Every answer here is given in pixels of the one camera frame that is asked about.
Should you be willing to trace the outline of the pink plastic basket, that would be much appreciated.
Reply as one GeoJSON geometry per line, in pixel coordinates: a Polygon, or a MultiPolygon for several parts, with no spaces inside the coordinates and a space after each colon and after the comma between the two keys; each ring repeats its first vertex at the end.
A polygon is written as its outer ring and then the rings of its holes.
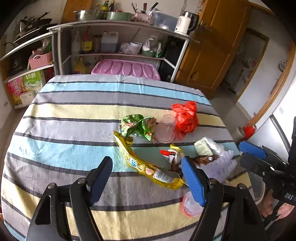
{"type": "Polygon", "coordinates": [[[36,55],[29,59],[29,65],[31,69],[37,69],[49,65],[53,60],[52,51],[42,55],[36,55]]]}

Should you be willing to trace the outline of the clear plastic storage box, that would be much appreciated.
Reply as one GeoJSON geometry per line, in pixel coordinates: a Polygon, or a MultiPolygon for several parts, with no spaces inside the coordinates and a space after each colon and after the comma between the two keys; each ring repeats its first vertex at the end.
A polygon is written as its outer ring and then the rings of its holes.
{"type": "Polygon", "coordinates": [[[173,32],[177,21],[176,17],[167,15],[162,11],[152,11],[152,26],[173,32]]]}

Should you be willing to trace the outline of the brown chocolate wrapper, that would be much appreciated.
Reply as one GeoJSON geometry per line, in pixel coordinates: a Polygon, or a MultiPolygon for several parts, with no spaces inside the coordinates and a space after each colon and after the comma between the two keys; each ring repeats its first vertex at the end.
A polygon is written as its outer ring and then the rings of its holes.
{"type": "Polygon", "coordinates": [[[198,157],[195,157],[193,158],[193,163],[197,166],[201,166],[202,164],[203,165],[207,165],[209,164],[210,162],[213,162],[215,160],[218,159],[218,155],[211,155],[211,156],[198,156],[198,157]]]}

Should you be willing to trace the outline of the green snack wrapper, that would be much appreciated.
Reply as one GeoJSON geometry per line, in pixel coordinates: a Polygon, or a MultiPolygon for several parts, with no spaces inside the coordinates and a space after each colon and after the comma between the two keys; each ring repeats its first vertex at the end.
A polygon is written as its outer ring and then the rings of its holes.
{"type": "Polygon", "coordinates": [[[141,114],[126,115],[121,119],[119,132],[126,138],[131,135],[140,136],[149,142],[154,138],[157,120],[152,116],[141,114]]]}

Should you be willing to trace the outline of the black wok pan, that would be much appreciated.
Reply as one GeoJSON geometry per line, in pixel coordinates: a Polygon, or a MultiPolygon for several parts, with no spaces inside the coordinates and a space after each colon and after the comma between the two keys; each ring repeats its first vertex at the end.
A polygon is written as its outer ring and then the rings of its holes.
{"type": "Polygon", "coordinates": [[[34,16],[25,16],[16,25],[14,44],[22,44],[34,37],[47,32],[49,27],[57,25],[52,23],[52,18],[45,18],[49,12],[45,12],[42,16],[36,18],[34,16]]]}

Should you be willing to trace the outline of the silver refrigerator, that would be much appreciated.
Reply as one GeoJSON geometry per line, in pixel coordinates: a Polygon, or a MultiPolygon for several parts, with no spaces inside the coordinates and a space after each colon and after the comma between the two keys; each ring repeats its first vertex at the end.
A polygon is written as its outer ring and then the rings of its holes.
{"type": "Polygon", "coordinates": [[[295,117],[295,78],[268,119],[259,127],[248,142],[267,147],[286,163],[287,146],[292,146],[293,120],[295,117]]]}

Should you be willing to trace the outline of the yellow gold snack wrapper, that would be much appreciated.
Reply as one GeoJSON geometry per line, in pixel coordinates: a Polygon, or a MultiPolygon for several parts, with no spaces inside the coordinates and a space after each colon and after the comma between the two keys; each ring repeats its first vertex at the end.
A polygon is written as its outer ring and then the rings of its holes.
{"type": "Polygon", "coordinates": [[[123,138],[121,134],[116,131],[113,132],[113,135],[123,159],[137,173],[149,178],[149,180],[153,181],[155,184],[172,190],[178,190],[185,184],[176,172],[164,170],[139,158],[131,148],[133,138],[123,138]]]}

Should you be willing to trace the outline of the red plastic bag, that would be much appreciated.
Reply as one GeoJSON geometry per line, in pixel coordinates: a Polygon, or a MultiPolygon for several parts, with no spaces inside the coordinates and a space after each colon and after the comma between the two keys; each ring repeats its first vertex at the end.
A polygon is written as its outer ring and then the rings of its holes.
{"type": "Polygon", "coordinates": [[[174,132],[181,141],[186,134],[194,132],[199,125],[197,104],[195,101],[187,101],[185,104],[176,103],[171,106],[171,109],[176,113],[174,132]]]}

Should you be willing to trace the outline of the pink utensil holder basket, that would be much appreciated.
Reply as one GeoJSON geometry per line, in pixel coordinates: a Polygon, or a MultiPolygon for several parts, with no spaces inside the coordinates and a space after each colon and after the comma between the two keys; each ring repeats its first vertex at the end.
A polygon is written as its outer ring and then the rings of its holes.
{"type": "Polygon", "coordinates": [[[147,15],[143,13],[135,13],[132,17],[132,21],[136,23],[142,23],[149,25],[152,21],[152,15],[147,15]]]}

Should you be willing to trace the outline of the metal kitchen shelf rack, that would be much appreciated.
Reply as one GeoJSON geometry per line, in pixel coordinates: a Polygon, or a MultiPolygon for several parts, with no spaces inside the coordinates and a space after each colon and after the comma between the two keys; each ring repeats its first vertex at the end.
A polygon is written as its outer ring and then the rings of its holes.
{"type": "Polygon", "coordinates": [[[45,25],[13,42],[1,74],[13,108],[29,105],[54,75],[113,74],[173,82],[191,37],[131,21],[45,25]]]}

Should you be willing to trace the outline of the pink storage box lid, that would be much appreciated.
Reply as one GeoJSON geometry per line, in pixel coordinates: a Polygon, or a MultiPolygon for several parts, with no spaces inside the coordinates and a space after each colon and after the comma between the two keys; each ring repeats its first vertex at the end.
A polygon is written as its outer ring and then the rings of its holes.
{"type": "Polygon", "coordinates": [[[161,80],[158,71],[152,64],[117,59],[100,60],[92,69],[91,74],[124,75],[161,80]]]}

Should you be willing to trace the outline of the green milk carton box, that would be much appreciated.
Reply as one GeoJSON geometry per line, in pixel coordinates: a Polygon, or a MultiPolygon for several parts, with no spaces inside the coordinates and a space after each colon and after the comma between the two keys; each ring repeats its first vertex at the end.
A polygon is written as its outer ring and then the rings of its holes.
{"type": "Polygon", "coordinates": [[[25,74],[23,76],[23,85],[26,91],[34,90],[39,92],[46,84],[46,78],[43,70],[25,74]]]}

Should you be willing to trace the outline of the white oil jug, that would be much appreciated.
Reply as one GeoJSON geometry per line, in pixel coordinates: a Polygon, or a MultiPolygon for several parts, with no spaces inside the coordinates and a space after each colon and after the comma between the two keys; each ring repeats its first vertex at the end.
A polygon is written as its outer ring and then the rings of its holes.
{"type": "Polygon", "coordinates": [[[100,51],[102,53],[115,53],[119,39],[118,32],[104,32],[101,39],[100,51]]]}

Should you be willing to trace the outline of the red yellow small wrapper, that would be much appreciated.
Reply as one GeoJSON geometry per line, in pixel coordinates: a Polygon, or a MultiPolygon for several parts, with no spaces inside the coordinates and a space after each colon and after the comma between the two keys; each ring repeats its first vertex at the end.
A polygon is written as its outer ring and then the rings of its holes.
{"type": "Polygon", "coordinates": [[[170,167],[168,168],[169,171],[177,173],[180,177],[183,176],[181,170],[181,161],[184,158],[184,152],[174,144],[170,144],[170,148],[167,150],[160,149],[160,153],[163,157],[166,158],[170,167]]]}

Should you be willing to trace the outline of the steel mixing bowl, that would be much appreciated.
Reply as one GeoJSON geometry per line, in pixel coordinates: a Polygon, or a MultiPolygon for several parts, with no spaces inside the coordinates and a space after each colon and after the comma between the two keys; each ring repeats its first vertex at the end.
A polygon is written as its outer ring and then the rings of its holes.
{"type": "Polygon", "coordinates": [[[73,11],[75,14],[76,21],[90,21],[90,20],[100,20],[104,14],[102,10],[80,10],[80,11],[73,11]]]}

